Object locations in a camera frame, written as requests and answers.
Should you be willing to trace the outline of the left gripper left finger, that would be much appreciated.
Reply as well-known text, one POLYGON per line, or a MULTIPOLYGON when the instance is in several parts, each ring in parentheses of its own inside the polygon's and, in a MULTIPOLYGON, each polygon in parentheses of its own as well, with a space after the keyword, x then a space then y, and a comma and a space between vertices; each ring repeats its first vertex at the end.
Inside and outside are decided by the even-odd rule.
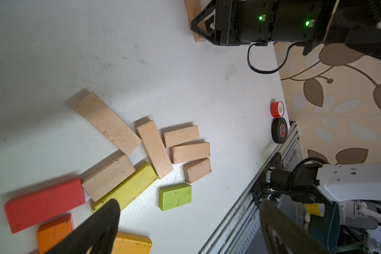
POLYGON ((49 254, 110 254, 118 231, 120 206, 115 199, 104 204, 49 254))

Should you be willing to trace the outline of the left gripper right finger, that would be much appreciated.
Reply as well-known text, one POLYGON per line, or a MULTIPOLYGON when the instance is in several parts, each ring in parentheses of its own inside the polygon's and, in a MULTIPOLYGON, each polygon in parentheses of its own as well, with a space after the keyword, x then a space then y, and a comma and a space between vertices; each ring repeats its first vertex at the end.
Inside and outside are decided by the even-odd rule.
POLYGON ((259 206, 262 235, 270 254, 329 254, 275 204, 264 200, 259 206))

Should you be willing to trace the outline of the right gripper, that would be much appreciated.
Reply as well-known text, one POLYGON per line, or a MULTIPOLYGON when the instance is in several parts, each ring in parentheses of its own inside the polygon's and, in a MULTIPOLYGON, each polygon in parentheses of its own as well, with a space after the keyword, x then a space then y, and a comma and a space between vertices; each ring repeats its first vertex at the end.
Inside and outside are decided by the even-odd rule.
POLYGON ((290 42, 304 46, 313 39, 323 1, 209 1, 190 24, 192 33, 219 46, 290 42), (214 25, 217 30, 214 36, 214 25))

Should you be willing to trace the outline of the wood long block vertical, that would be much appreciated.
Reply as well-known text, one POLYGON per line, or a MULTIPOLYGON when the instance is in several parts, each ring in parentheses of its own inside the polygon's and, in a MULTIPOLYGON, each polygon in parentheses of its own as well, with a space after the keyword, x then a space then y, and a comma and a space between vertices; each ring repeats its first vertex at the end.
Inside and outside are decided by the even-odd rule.
POLYGON ((135 129, 142 139, 145 152, 158 178, 163 179, 173 171, 173 166, 154 120, 135 129))

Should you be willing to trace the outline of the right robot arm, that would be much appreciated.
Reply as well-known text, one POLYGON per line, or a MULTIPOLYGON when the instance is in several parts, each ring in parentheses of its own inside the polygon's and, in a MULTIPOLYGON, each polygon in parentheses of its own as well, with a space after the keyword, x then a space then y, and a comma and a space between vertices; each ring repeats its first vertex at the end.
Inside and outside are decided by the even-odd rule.
POLYGON ((216 46, 247 46, 278 74, 306 162, 271 173, 302 203, 338 202, 342 220, 377 219, 381 201, 381 1, 211 1, 190 16, 216 46))

